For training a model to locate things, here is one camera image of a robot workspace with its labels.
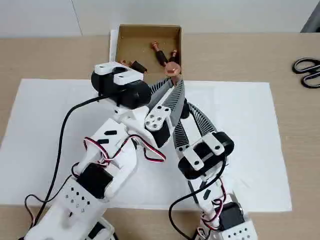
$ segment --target white wall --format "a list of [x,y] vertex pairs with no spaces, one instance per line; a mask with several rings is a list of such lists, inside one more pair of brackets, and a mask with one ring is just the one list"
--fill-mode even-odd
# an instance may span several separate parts
[[119,24],[184,32],[300,32],[319,0],[0,0],[0,37],[105,35]]
[[319,0],[73,0],[84,34],[121,23],[185,32],[300,32]]
[[71,0],[0,0],[0,37],[80,36]]

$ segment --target red and white wire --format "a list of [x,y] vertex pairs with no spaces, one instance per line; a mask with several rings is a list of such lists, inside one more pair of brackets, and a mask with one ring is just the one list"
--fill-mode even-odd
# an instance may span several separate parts
[[201,220],[202,220],[203,224],[207,228],[209,228],[211,230],[214,230],[214,231],[217,231],[219,229],[219,227],[213,227],[213,226],[209,225],[208,223],[211,223],[214,220],[219,218],[219,216],[220,216],[220,214],[221,214],[221,212],[222,212],[222,210],[224,208],[224,202],[227,199],[227,193],[226,193],[226,189],[225,189],[224,183],[222,182],[221,178],[219,178],[219,180],[221,182],[221,190],[222,190],[222,193],[223,193],[223,200],[221,200],[220,198],[216,198],[216,199],[213,200],[214,204],[219,205],[218,212],[216,212],[216,214],[211,219],[206,219],[205,218],[205,214],[202,214],[202,216],[201,216]]
[[206,238],[207,238],[206,235],[205,235],[205,230],[204,230],[202,227],[198,227],[198,228],[196,229],[196,231],[197,231],[197,234],[198,234],[201,238],[203,238],[203,239],[206,239]]
[[87,150],[88,146],[87,146],[87,143],[86,141],[92,143],[94,146],[96,146],[101,154],[102,154],[102,159],[100,159],[98,161],[99,164],[103,165],[103,166],[107,166],[110,161],[112,161],[122,150],[122,148],[124,147],[124,145],[128,142],[129,139],[131,138],[138,138],[139,140],[142,141],[143,145],[145,147],[147,147],[150,151],[156,153],[158,156],[160,156],[160,159],[159,158],[151,158],[151,157],[148,157],[147,156],[147,150],[146,148],[144,147],[143,148],[143,153],[144,153],[144,157],[149,160],[149,161],[152,161],[152,162],[157,162],[157,163],[163,163],[165,160],[166,160],[166,156],[160,152],[158,149],[156,149],[155,147],[153,147],[151,144],[149,144],[146,140],[144,140],[141,136],[137,135],[137,134],[132,134],[132,135],[129,135],[124,141],[123,143],[121,144],[121,146],[119,147],[119,149],[116,151],[116,153],[110,157],[108,152],[106,151],[106,149],[101,145],[99,144],[97,141],[93,140],[92,138],[90,137],[85,137],[84,140],[83,140],[83,144],[84,144],[84,147],[85,149]]

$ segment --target black cable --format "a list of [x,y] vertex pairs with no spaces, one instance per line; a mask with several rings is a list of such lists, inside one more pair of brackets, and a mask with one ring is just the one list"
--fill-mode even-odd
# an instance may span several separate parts
[[210,238],[210,235],[211,235],[211,229],[209,229],[208,236],[205,238],[205,240],[208,240]]
[[62,186],[60,187],[60,189],[56,192],[56,194],[55,194],[52,198],[50,198],[50,199],[48,199],[48,200],[42,200],[42,199],[40,199],[37,195],[34,195],[34,194],[29,194],[28,196],[25,197],[25,199],[24,199],[24,207],[26,208],[26,210],[28,211],[28,213],[29,213],[29,215],[30,215],[30,217],[31,217],[31,225],[30,225],[29,229],[31,229],[31,228],[35,225],[35,224],[34,224],[35,218],[34,218],[34,215],[33,215],[32,212],[31,212],[30,208],[28,207],[28,204],[27,204],[28,198],[34,197],[35,199],[37,199],[37,200],[38,200],[39,202],[41,202],[41,203],[48,203],[48,202],[52,201],[53,199],[55,199],[55,197],[58,195],[58,193],[60,193],[61,189],[64,187],[64,185],[66,184],[66,182],[68,181],[68,179],[69,179],[70,177],[71,177],[71,175],[69,175],[69,176],[65,179],[64,183],[62,184]]
[[119,238],[118,238],[118,236],[117,236],[117,234],[115,232],[113,234],[113,237],[114,237],[114,240],[119,240]]
[[59,146],[58,146],[58,154],[57,154],[57,157],[56,157],[56,163],[55,163],[55,168],[54,168],[54,173],[53,173],[53,177],[52,177],[52,180],[51,180],[51,184],[50,184],[50,187],[49,187],[49,190],[45,196],[45,199],[44,199],[44,202],[38,212],[38,214],[36,215],[36,218],[34,220],[34,225],[36,225],[39,221],[39,218],[41,216],[41,214],[43,213],[45,207],[46,207],[46,204],[47,204],[47,200],[49,199],[50,197],[50,194],[52,192],[52,189],[54,187],[54,184],[55,184],[55,181],[56,181],[56,178],[57,178],[57,174],[58,174],[58,168],[59,168],[59,164],[60,164],[60,157],[61,157],[61,148],[62,148],[62,140],[63,140],[63,136],[64,136],[64,130],[65,130],[65,127],[66,127],[66,123],[67,123],[67,120],[70,116],[70,114],[78,109],[78,108],[81,108],[87,104],[90,104],[90,103],[93,103],[93,102],[96,102],[96,101],[99,101],[99,100],[102,100],[102,99],[106,99],[106,98],[109,98],[110,96],[105,96],[105,95],[102,95],[102,96],[97,96],[97,97],[94,97],[94,98],[91,98],[87,101],[84,101],[82,103],[79,103],[78,105],[75,105],[73,106],[66,114],[66,116],[64,117],[64,120],[62,122],[62,126],[61,126],[61,131],[60,131],[60,137],[59,137]]
[[195,196],[196,194],[200,193],[201,191],[207,189],[208,187],[210,187],[212,184],[214,184],[222,175],[222,173],[224,172],[225,170],[225,167],[226,167],[226,163],[227,163],[227,157],[225,157],[223,160],[222,160],[222,166],[221,166],[221,169],[220,171],[217,173],[217,175],[214,177],[214,179],[212,179],[208,184],[206,184],[205,186],[203,187],[200,187],[197,191],[194,191],[192,193],[189,193],[179,199],[177,199],[176,201],[174,201],[171,206],[169,207],[169,220],[170,220],[170,223],[171,225],[173,226],[173,228],[183,237],[185,237],[186,239],[188,240],[193,240],[192,237],[189,237],[188,235],[186,235],[183,231],[181,231],[177,226],[176,224],[174,223],[173,219],[172,219],[172,209],[173,207],[180,203],[181,201],[187,199],[187,198],[190,198],[192,196]]

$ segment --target copper component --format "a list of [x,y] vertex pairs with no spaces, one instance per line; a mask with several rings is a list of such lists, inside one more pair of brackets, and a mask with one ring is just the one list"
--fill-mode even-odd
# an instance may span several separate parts
[[159,49],[159,43],[157,41],[153,41],[151,43],[151,48],[154,49],[156,52],[159,52],[160,49]]
[[122,64],[122,65],[125,65],[125,66],[127,66],[127,67],[130,67],[130,66],[127,64],[126,60],[120,60],[119,63]]
[[173,85],[177,85],[177,83],[179,82],[181,78],[180,72],[180,65],[175,63],[174,61],[170,61],[165,65],[164,74],[168,77],[171,77]]
[[173,51],[171,52],[171,57],[175,58],[177,56],[178,50],[177,49],[173,49]]

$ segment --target black cylinder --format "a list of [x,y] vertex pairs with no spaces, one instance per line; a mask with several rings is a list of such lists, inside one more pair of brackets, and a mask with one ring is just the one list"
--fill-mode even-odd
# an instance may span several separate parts
[[165,66],[168,62],[168,59],[166,58],[165,54],[163,51],[156,51],[155,52],[155,56],[156,56],[156,59],[158,60],[158,62],[162,65],[162,66]]

